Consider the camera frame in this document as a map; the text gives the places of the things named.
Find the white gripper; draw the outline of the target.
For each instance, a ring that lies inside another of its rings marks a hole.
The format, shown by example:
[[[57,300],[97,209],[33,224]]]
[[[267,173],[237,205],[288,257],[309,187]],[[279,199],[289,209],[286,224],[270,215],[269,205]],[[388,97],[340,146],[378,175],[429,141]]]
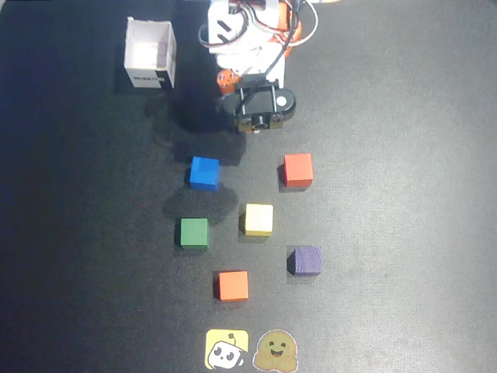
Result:
[[[233,93],[238,83],[263,75],[281,52],[282,46],[268,40],[236,40],[215,47],[215,58],[220,69],[217,85],[221,95]]]

